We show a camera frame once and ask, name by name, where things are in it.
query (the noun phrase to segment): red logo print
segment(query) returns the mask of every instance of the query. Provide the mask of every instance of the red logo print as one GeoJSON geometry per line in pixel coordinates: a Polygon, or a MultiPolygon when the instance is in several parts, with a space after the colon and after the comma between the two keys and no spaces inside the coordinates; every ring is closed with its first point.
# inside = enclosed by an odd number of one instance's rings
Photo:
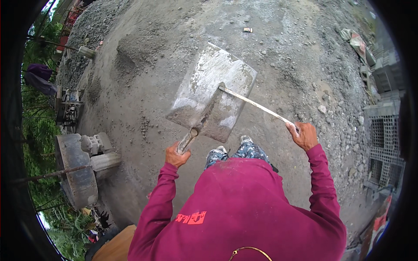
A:
{"type": "Polygon", "coordinates": [[[196,212],[196,213],[193,213],[191,216],[178,214],[174,221],[177,221],[177,222],[183,221],[183,223],[187,223],[188,225],[197,225],[197,224],[203,223],[203,221],[205,220],[205,216],[206,216],[206,211],[202,211],[201,213],[196,212]]]}

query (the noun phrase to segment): sneaker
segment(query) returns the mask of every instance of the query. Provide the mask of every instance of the sneaker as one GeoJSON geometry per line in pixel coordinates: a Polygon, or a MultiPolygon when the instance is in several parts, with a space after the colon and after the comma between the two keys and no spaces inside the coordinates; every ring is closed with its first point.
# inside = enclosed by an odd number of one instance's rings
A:
{"type": "Polygon", "coordinates": [[[242,135],[241,136],[241,144],[244,143],[244,142],[252,142],[252,139],[247,135],[242,135]]]}
{"type": "Polygon", "coordinates": [[[222,154],[226,154],[227,153],[227,150],[225,149],[224,146],[219,146],[216,149],[222,151],[222,154]]]}

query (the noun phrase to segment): shovel blade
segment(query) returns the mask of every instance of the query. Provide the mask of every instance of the shovel blade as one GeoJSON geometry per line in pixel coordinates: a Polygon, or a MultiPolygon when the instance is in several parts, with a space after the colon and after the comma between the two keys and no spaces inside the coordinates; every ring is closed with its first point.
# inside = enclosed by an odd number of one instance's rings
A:
{"type": "Polygon", "coordinates": [[[256,77],[242,60],[208,43],[191,64],[166,118],[225,143],[245,102],[219,90],[219,84],[248,97],[256,77]]]}

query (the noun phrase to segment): sky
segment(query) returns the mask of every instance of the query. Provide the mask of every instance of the sky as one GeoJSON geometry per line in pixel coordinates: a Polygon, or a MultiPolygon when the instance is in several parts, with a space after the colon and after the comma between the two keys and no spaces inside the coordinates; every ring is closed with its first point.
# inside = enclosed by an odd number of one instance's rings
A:
{"type": "Polygon", "coordinates": [[[50,228],[50,226],[49,226],[48,222],[45,220],[45,217],[43,216],[43,213],[42,213],[42,212],[39,212],[38,216],[39,216],[39,219],[41,220],[41,222],[42,222],[43,226],[44,226],[46,229],[49,229],[49,228],[50,228]]]}
{"type": "MultiPolygon", "coordinates": [[[[48,8],[51,6],[51,4],[54,2],[54,0],[50,0],[46,5],[45,5],[45,7],[44,7],[44,9],[46,9],[46,10],[48,10],[48,8]]],[[[54,3],[54,5],[52,6],[52,8],[51,8],[51,11],[49,11],[49,14],[50,14],[50,18],[52,18],[52,16],[54,15],[54,12],[55,12],[55,7],[58,5],[58,3],[59,3],[59,0],[56,0],[55,1],[55,3],[54,3]]]]}

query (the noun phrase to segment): dirt ground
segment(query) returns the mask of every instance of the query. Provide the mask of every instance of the dirt ground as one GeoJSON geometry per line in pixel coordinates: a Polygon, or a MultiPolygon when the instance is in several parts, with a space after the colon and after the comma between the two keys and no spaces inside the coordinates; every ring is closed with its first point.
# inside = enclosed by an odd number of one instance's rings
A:
{"type": "MultiPolygon", "coordinates": [[[[79,31],[69,42],[82,44],[89,37],[88,47],[99,46],[97,57],[60,67],[58,81],[86,90],[77,132],[106,132],[122,155],[123,164],[99,184],[99,204],[114,224],[123,228],[138,222],[163,166],[164,149],[186,134],[186,128],[164,116],[199,46],[209,41],[258,72],[251,100],[317,128],[349,243],[379,207],[370,195],[366,201],[362,186],[369,137],[359,118],[369,99],[359,76],[360,61],[338,34],[352,28],[369,40],[372,26],[361,20],[369,7],[359,3],[362,12],[346,1],[327,0],[93,2],[77,20],[73,31],[79,31]],[[101,12],[103,24],[95,12],[101,12]],[[253,33],[244,33],[244,27],[253,33]],[[319,105],[327,108],[325,114],[319,105]]],[[[279,169],[290,204],[309,209],[308,158],[285,125],[246,105],[224,144],[231,153],[242,134],[251,136],[279,169]]],[[[219,145],[205,136],[196,139],[191,158],[178,172],[173,216],[193,193],[208,151],[219,145]]]]}

